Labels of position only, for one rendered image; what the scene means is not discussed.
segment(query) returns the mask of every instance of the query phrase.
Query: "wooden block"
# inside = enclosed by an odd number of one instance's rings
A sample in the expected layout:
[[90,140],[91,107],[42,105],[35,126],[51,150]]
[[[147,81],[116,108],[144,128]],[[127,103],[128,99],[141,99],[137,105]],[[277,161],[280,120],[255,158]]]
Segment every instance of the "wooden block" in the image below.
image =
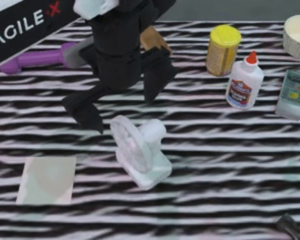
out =
[[170,55],[172,54],[172,50],[168,46],[167,42],[153,26],[148,27],[143,31],[143,33],[141,33],[140,41],[146,51],[152,49],[153,47],[158,47],[159,49],[164,47],[170,52]]

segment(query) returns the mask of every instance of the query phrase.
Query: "purple toy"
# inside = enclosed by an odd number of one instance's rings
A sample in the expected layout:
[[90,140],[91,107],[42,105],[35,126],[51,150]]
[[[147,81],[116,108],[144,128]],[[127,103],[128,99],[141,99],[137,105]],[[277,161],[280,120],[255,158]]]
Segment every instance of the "purple toy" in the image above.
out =
[[68,67],[64,58],[64,52],[74,45],[76,45],[75,42],[68,42],[63,44],[58,50],[25,52],[0,66],[0,70],[5,74],[17,74],[22,71],[23,67],[60,63]]

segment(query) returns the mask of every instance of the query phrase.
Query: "red x logo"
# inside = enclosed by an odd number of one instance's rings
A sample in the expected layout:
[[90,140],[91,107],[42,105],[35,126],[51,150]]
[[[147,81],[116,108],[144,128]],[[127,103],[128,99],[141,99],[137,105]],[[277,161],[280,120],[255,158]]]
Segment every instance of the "red x logo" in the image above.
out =
[[54,5],[50,4],[49,7],[51,8],[51,11],[47,10],[45,13],[50,15],[50,17],[54,17],[55,13],[60,13],[60,10],[58,9],[59,0],[56,0]]

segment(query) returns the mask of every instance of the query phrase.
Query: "white glue bottle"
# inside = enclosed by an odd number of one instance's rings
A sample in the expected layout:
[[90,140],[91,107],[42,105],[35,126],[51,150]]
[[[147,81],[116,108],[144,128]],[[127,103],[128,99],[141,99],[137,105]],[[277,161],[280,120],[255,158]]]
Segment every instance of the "white glue bottle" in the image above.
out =
[[255,105],[264,73],[258,67],[255,51],[233,64],[225,98],[236,109],[248,110]]

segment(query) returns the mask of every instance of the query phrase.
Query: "black and white striped fabric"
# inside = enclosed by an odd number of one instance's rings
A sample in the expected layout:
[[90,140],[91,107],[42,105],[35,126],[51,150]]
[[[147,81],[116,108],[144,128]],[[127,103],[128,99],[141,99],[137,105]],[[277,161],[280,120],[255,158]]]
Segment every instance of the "black and white striped fabric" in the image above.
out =
[[[223,22],[158,22],[179,74],[151,106],[143,86],[98,102],[104,135],[82,130],[60,100],[97,81],[90,68],[61,65],[0,73],[0,240],[289,240],[275,223],[300,223],[300,121],[274,114],[285,71],[300,61],[284,53],[283,22],[233,22],[243,36],[237,60],[256,50],[265,79],[255,107],[225,101],[226,77],[208,74],[209,33]],[[83,21],[32,51],[91,35]],[[160,119],[162,150],[173,173],[139,190],[115,158],[109,122]],[[25,157],[78,156],[72,205],[16,206]]]

